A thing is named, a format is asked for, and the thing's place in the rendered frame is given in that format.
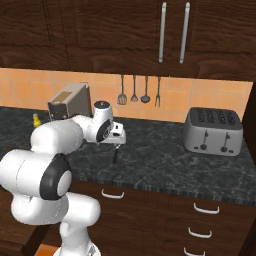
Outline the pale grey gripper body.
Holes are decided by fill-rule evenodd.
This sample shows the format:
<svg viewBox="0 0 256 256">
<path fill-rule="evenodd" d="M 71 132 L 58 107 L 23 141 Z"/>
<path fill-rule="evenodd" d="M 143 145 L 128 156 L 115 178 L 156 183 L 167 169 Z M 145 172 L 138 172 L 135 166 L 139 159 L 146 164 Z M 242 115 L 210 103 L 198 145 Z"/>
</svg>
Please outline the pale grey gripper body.
<svg viewBox="0 0 256 256">
<path fill-rule="evenodd" d="M 100 138 L 101 138 L 101 143 L 105 143 L 105 144 L 125 144 L 126 143 L 125 131 L 122 131 L 121 133 L 105 131 L 100 135 Z"/>
</svg>

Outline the hanging grey whisk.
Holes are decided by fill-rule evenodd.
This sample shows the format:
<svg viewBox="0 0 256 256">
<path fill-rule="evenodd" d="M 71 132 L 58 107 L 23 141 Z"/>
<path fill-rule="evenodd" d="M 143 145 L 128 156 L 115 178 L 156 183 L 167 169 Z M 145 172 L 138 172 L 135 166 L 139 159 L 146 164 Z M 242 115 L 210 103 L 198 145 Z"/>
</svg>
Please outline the hanging grey whisk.
<svg viewBox="0 0 256 256">
<path fill-rule="evenodd" d="M 133 94 L 130 99 L 131 102 L 137 102 L 138 97 L 136 95 L 136 75 L 133 75 Z"/>
</svg>

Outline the wide dark wood drawer front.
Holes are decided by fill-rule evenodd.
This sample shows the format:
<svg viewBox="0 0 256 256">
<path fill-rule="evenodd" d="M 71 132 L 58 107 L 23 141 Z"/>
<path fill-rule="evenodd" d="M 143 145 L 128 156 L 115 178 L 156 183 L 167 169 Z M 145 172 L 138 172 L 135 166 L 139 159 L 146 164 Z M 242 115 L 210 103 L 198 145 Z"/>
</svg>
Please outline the wide dark wood drawer front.
<svg viewBox="0 0 256 256">
<path fill-rule="evenodd" d="M 105 198 L 102 189 L 125 195 L 119 200 Z M 76 180 L 70 191 L 100 202 L 101 215 L 88 233 L 102 256 L 154 256 L 158 193 Z"/>
</svg>

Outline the narrow dark wood drawer front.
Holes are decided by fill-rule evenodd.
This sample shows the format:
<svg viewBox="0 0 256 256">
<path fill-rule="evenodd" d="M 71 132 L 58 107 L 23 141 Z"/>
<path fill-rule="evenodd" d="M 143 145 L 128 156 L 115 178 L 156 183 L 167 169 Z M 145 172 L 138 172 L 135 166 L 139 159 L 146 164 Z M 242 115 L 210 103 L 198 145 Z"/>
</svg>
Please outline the narrow dark wood drawer front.
<svg viewBox="0 0 256 256">
<path fill-rule="evenodd" d="M 211 201 L 196 199 L 184 196 L 170 196 L 170 210 L 179 214 L 191 216 L 204 220 L 224 221 L 244 221 L 251 223 L 256 218 L 255 209 L 249 206 L 232 204 L 227 202 Z M 197 212 L 194 210 L 193 204 L 203 209 L 216 210 L 220 207 L 220 212 L 217 215 L 209 215 Z"/>
<path fill-rule="evenodd" d="M 188 233 L 188 227 L 193 232 L 208 234 L 212 231 L 210 239 L 201 239 L 191 236 Z M 200 242 L 207 243 L 224 243 L 224 242 L 242 242 L 246 237 L 246 232 L 240 228 L 228 226 L 227 224 L 210 223 L 202 220 L 193 220 L 185 218 L 170 218 L 166 220 L 165 232 L 174 235 L 176 238 L 196 239 Z"/>
<path fill-rule="evenodd" d="M 183 252 L 184 247 L 195 254 L 201 254 L 206 251 L 206 256 L 238 256 L 240 252 L 240 249 L 236 247 L 204 244 L 194 240 L 178 240 L 174 238 L 164 239 L 160 249 L 165 256 L 186 256 Z"/>
</svg>

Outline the hanging grey slotted spatula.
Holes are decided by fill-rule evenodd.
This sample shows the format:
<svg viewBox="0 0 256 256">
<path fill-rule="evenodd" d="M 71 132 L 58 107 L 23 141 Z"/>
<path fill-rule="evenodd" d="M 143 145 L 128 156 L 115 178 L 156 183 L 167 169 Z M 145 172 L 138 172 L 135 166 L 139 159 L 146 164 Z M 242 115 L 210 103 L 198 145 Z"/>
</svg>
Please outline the hanging grey slotted spatula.
<svg viewBox="0 0 256 256">
<path fill-rule="evenodd" d="M 121 76 L 121 87 L 122 87 L 122 91 L 121 91 L 121 93 L 117 97 L 117 104 L 118 105 L 125 105 L 127 103 L 127 96 L 126 96 L 126 94 L 123 91 L 124 76 Z"/>
</svg>

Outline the hanging grey ladle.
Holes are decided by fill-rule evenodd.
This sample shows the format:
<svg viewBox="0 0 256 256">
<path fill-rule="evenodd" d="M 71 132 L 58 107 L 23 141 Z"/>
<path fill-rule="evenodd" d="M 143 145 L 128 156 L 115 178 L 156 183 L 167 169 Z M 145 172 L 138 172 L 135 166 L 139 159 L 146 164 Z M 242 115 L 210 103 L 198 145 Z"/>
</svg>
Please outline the hanging grey ladle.
<svg viewBox="0 0 256 256">
<path fill-rule="evenodd" d="M 148 103 L 150 101 L 150 96 L 148 95 L 148 77 L 145 77 L 145 94 L 141 97 L 142 103 Z"/>
</svg>

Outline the hanging grey fork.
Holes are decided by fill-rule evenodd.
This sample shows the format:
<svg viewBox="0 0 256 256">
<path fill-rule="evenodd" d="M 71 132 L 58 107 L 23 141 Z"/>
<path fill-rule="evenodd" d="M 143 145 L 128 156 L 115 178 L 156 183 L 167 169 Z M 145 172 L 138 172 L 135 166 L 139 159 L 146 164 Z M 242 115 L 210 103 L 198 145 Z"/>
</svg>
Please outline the hanging grey fork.
<svg viewBox="0 0 256 256">
<path fill-rule="evenodd" d="M 161 85 L 161 77 L 158 77 L 158 84 L 157 84 L 157 94 L 155 97 L 155 107 L 160 107 L 160 85 Z"/>
</svg>

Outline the silver four-slot toaster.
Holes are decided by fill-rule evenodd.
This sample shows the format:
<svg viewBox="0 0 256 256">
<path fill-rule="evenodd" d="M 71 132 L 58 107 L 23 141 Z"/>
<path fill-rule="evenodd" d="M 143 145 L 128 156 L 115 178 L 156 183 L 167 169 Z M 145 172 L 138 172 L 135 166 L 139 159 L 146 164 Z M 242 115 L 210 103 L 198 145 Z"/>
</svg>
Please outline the silver four-slot toaster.
<svg viewBox="0 0 256 256">
<path fill-rule="evenodd" d="M 191 107 L 184 124 L 183 144 L 191 152 L 222 156 L 240 154 L 243 126 L 233 110 Z"/>
</svg>

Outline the dark wood tall cabinet side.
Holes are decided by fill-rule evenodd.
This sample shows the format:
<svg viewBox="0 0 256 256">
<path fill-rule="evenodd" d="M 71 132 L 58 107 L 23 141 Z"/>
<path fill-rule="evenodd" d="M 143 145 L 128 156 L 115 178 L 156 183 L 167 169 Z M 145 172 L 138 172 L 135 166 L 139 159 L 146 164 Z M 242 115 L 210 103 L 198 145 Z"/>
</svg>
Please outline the dark wood tall cabinet side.
<svg viewBox="0 0 256 256">
<path fill-rule="evenodd" d="M 246 171 L 250 198 L 245 203 L 250 226 L 238 256 L 256 256 L 256 81 L 252 85 L 242 124 L 244 140 L 254 167 Z"/>
</svg>

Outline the dark wood wall cupboard door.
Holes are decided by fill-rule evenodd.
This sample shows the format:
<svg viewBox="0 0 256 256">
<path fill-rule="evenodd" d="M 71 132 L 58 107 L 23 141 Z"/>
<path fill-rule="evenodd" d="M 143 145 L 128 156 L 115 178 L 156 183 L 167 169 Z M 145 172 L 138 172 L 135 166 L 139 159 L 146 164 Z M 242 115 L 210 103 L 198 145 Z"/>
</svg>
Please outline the dark wood wall cupboard door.
<svg viewBox="0 0 256 256">
<path fill-rule="evenodd" d="M 180 64 L 186 2 L 190 16 Z M 172 76 L 256 81 L 256 0 L 178 0 L 173 29 Z"/>
<path fill-rule="evenodd" d="M 164 56 L 159 63 L 162 3 L 167 2 Z M 60 0 L 70 69 L 167 76 L 170 0 Z"/>
<path fill-rule="evenodd" d="M 59 0 L 0 0 L 0 67 L 69 69 Z"/>
</svg>

